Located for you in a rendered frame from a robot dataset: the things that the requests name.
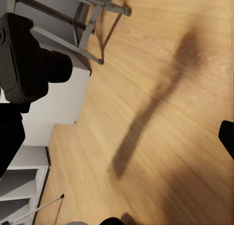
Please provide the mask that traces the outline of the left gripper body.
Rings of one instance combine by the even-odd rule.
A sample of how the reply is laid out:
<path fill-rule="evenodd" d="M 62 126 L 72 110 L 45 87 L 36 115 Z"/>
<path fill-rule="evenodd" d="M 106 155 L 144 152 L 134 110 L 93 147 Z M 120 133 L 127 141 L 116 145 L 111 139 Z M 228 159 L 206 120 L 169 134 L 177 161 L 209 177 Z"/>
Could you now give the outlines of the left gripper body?
<path fill-rule="evenodd" d="M 17 107 L 0 107 L 0 126 L 22 121 L 22 114 Z"/>

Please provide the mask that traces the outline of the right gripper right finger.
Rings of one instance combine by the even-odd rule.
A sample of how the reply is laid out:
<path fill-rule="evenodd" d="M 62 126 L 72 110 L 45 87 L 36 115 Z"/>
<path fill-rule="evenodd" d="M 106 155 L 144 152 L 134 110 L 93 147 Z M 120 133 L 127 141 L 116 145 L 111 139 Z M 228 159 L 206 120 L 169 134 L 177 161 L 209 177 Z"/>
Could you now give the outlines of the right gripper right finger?
<path fill-rule="evenodd" d="M 224 120 L 218 137 L 234 160 L 234 122 Z"/>

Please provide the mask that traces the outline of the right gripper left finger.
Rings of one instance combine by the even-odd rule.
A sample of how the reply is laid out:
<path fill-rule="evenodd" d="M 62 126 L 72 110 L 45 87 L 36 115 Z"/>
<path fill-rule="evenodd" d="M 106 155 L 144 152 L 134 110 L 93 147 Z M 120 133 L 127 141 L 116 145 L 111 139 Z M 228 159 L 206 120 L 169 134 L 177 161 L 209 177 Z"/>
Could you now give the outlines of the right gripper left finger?
<path fill-rule="evenodd" d="M 0 126 L 0 179 L 25 140 L 21 121 Z"/>

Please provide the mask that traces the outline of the camera tripod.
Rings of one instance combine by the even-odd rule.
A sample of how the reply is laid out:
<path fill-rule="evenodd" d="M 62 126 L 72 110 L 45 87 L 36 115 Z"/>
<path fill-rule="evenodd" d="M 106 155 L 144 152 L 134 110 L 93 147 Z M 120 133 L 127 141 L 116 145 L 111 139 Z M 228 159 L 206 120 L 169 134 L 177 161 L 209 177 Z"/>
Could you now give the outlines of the camera tripod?
<path fill-rule="evenodd" d="M 20 221 L 21 219 L 23 219 L 23 218 L 25 218 L 25 217 L 31 215 L 32 213 L 34 213 L 34 212 L 36 212 L 36 211 L 38 211 L 38 210 L 44 208 L 45 206 L 50 205 L 50 204 L 52 204 L 53 202 L 55 202 L 55 201 L 57 201 L 57 200 L 59 200 L 59 199 L 62 199 L 62 198 L 64 198 L 64 195 L 61 195 L 59 198 L 57 198 L 57 199 L 55 199 L 55 200 L 53 200 L 53 201 L 51 201 L 51 202 L 49 202 L 49 203 L 47 203 L 47 204 L 45 204 L 45 205 L 43 205 L 43 206 L 41 206 L 41 207 L 39 207 L 39 208 L 37 208 L 37 209 L 35 209 L 35 210 L 29 212 L 28 214 L 26 214 L 26 215 L 24 215 L 24 216 L 22 216 L 22 217 L 20 217 L 20 218 L 18 218 L 18 219 L 16 219 L 16 220 L 14 220 L 13 222 L 6 221 L 6 222 L 2 223 L 1 225 L 12 225 L 12 224 L 14 224 L 15 222 Z"/>

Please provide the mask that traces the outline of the digital camera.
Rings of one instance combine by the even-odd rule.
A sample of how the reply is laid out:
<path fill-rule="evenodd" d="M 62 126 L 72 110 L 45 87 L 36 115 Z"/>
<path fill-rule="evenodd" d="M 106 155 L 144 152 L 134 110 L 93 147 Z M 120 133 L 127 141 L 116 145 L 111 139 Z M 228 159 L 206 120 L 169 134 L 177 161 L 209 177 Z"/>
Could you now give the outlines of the digital camera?
<path fill-rule="evenodd" d="M 29 18 L 6 12 L 0 19 L 0 86 L 5 99 L 26 104 L 46 96 L 50 83 L 67 82 L 70 57 L 40 48 Z"/>

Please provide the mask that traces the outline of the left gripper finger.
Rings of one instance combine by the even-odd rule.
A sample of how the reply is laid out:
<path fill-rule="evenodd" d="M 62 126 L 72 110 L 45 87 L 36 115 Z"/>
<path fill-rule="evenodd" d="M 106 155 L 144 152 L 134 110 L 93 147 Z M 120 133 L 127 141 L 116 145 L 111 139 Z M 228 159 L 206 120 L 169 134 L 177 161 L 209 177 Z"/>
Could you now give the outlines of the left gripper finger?
<path fill-rule="evenodd" d="M 17 107 L 18 111 L 23 113 L 28 113 L 31 106 L 31 102 L 28 102 L 26 104 L 17 104 L 12 102 L 0 102 L 0 107 Z"/>

